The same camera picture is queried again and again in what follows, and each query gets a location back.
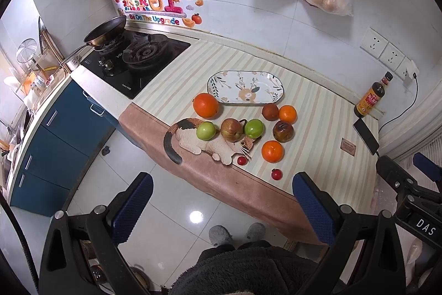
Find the white plate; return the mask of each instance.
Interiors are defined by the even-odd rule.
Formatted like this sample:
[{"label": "white plate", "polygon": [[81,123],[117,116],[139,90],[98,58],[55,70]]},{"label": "white plate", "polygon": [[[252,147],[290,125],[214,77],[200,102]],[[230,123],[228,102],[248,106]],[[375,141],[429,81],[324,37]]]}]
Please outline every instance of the white plate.
[{"label": "white plate", "polygon": [[284,95],[278,77],[265,71],[220,71],[207,82],[207,93],[220,103],[276,103]]}]

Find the wok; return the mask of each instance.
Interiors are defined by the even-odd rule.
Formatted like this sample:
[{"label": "wok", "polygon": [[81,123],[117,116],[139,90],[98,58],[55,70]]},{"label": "wok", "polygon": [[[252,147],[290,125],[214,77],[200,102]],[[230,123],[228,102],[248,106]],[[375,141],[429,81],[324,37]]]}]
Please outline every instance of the wok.
[{"label": "wok", "polygon": [[126,16],[122,15],[119,17],[112,18],[103,24],[100,24],[92,32],[90,32],[86,37],[84,42],[86,44],[74,50],[74,52],[68,56],[65,60],[61,62],[60,65],[66,64],[72,58],[74,58],[77,53],[90,45],[91,47],[99,47],[101,45],[109,43],[112,39],[116,38],[118,35],[124,32],[124,27],[126,25]]}]

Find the black cable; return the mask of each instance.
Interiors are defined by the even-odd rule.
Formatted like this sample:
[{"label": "black cable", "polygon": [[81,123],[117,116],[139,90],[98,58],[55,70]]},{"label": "black cable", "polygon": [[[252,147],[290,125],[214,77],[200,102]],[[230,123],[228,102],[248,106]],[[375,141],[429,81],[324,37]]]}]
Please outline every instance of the black cable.
[{"label": "black cable", "polygon": [[416,81],[416,96],[415,96],[415,100],[412,103],[412,105],[410,105],[408,108],[406,108],[399,116],[397,116],[396,118],[393,118],[392,120],[389,120],[388,122],[386,122],[380,129],[379,132],[381,132],[381,129],[386,126],[388,123],[391,123],[393,120],[396,120],[397,118],[400,118],[408,109],[410,109],[412,106],[414,106],[414,103],[416,103],[416,99],[417,99],[417,91],[418,91],[418,86],[417,86],[417,76],[416,73],[413,73],[413,78]]},{"label": "black cable", "polygon": [[20,227],[19,222],[15,218],[14,213],[10,209],[6,199],[3,197],[3,194],[0,191],[0,206],[3,208],[7,217],[9,218],[12,226],[14,227],[15,232],[17,233],[20,243],[23,247],[23,252],[25,253],[26,262],[28,263],[29,271],[32,276],[32,280],[34,281],[35,288],[38,292],[38,274],[37,269],[35,268],[34,260],[32,260],[32,255],[30,253],[29,245],[26,241],[25,234],[23,234],[23,230]]}]

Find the power outlet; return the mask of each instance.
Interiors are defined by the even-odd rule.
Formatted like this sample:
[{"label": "power outlet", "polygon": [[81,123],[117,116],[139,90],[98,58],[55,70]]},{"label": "power outlet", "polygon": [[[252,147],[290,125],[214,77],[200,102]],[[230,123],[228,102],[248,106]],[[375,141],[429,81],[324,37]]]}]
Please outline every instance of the power outlet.
[{"label": "power outlet", "polygon": [[404,58],[405,55],[398,48],[393,44],[388,43],[379,57],[379,60],[389,69],[395,71]]},{"label": "power outlet", "polygon": [[405,80],[407,76],[407,65],[410,63],[410,60],[407,57],[404,57],[404,60],[402,60],[402,63],[397,67],[397,69],[394,71],[395,74],[401,78],[402,80]]},{"label": "power outlet", "polygon": [[372,28],[368,28],[362,39],[361,48],[378,59],[388,44],[382,35],[375,32]]}]

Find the person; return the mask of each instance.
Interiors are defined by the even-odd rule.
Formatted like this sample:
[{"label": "person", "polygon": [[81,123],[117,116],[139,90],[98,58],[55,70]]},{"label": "person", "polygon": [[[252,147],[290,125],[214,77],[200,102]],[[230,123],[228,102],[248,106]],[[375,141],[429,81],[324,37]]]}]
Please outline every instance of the person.
[{"label": "person", "polygon": [[284,295],[295,294],[317,264],[264,240],[266,228],[250,225],[238,249],[227,229],[209,230],[213,248],[204,250],[196,265],[187,269],[169,295]]}]

